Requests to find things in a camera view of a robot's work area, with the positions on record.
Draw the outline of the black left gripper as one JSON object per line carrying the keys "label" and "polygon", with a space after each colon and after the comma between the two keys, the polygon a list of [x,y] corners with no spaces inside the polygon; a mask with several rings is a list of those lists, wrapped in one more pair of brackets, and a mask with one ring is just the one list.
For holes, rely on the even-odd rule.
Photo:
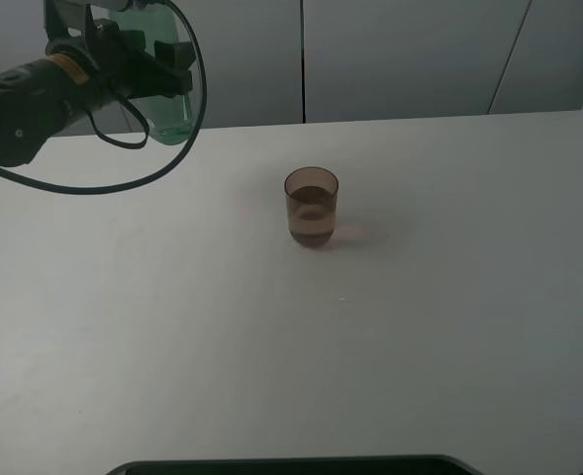
{"label": "black left gripper", "polygon": [[43,90],[57,106],[106,106],[192,90],[190,42],[155,41],[153,58],[143,30],[110,19],[46,17],[45,31]]}

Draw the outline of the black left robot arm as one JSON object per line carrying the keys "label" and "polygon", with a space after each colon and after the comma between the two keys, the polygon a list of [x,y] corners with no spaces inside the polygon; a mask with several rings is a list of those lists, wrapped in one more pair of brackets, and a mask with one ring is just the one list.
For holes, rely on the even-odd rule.
{"label": "black left robot arm", "polygon": [[147,52],[144,32],[80,12],[75,27],[48,18],[45,56],[0,73],[0,167],[30,163],[49,138],[112,103],[147,128],[134,101],[191,91],[192,44],[157,41]]}

